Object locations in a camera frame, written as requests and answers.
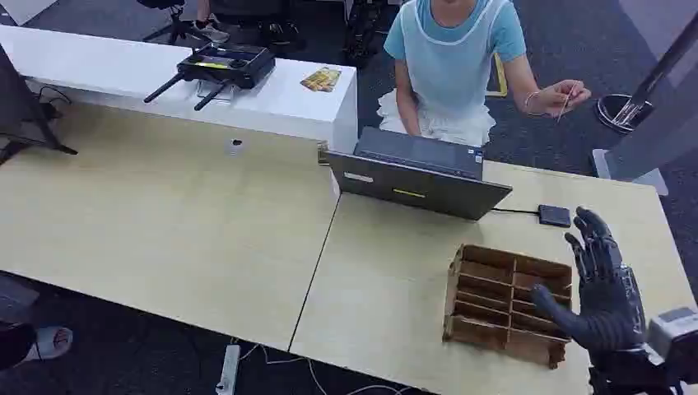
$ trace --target white apron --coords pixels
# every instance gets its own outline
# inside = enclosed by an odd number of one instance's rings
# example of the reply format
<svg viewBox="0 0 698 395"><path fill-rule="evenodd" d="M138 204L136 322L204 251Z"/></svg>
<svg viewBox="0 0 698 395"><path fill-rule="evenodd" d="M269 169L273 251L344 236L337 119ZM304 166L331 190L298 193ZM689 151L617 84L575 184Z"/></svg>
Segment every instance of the white apron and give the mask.
<svg viewBox="0 0 698 395"><path fill-rule="evenodd" d="M490 141L495 120L485 106L485 93L490 79L492 51L491 27L506 0L488 0L472 28L453 42L438 41L422 29L416 10L417 0L405 3L401 18L407 68L412 89L418 100L417 114L423 137L483 146ZM447 58L461 76L454 84L449 75L435 73ZM456 95L458 100L443 101ZM407 132L400 119L396 91L379 99L380 128Z"/></svg>

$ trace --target laptop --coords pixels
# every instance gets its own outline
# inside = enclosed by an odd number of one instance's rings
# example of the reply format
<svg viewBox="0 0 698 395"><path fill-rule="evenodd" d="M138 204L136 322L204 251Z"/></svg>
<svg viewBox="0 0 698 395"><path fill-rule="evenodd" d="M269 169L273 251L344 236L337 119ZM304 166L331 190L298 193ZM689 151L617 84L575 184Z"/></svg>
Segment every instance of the laptop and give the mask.
<svg viewBox="0 0 698 395"><path fill-rule="evenodd" d="M328 151L327 161L344 193L366 195L473 221L487 214L512 189L479 179L340 152Z"/></svg>
<svg viewBox="0 0 698 395"><path fill-rule="evenodd" d="M366 127L354 155L456 177L482 179L482 149L474 146Z"/></svg>

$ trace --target robotic arm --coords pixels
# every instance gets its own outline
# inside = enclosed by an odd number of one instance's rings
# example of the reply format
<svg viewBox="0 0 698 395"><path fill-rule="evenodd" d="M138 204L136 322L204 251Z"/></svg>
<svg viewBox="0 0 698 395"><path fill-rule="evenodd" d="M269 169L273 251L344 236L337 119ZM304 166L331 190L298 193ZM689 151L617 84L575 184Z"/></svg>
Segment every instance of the robotic arm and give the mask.
<svg viewBox="0 0 698 395"><path fill-rule="evenodd" d="M543 285L533 288L537 308L589 352L595 395L682 393L681 381L698 383L698 314L675 309L653 318L644 310L632 269L606 223L577 208L584 245L567 233L579 272L579 315L561 306Z"/></svg>

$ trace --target slipper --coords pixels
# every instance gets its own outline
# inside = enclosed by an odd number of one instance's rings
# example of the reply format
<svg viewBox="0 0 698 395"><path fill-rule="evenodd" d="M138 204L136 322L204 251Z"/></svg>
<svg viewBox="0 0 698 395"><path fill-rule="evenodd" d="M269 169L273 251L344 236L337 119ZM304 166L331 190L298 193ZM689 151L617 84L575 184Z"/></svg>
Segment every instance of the slipper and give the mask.
<svg viewBox="0 0 698 395"><path fill-rule="evenodd" d="M62 331L62 339L56 344L56 335ZM28 360L52 360L58 358L70 350L72 345L72 331L68 328L46 327L36 330L36 343L27 353L24 361Z"/></svg>

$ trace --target light wood tabletop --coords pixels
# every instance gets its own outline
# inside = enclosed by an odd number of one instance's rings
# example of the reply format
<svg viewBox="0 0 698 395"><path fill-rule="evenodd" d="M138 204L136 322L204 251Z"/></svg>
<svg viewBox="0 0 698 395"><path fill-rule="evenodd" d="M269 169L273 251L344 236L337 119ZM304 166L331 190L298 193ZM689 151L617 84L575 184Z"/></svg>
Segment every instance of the light wood tabletop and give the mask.
<svg viewBox="0 0 698 395"><path fill-rule="evenodd" d="M652 188L493 162L484 179L514 187L500 208L583 205L603 216L635 269L648 319L695 305ZM343 194L291 351L435 393L588 393L587 353L574 343L549 370L441 341L447 271L460 244L574 265L564 232L528 214L491 212L474 223ZM577 281L575 273L575 309Z"/></svg>
<svg viewBox="0 0 698 395"><path fill-rule="evenodd" d="M57 130L77 156L0 166L0 270L288 347L337 201L317 142L91 106Z"/></svg>

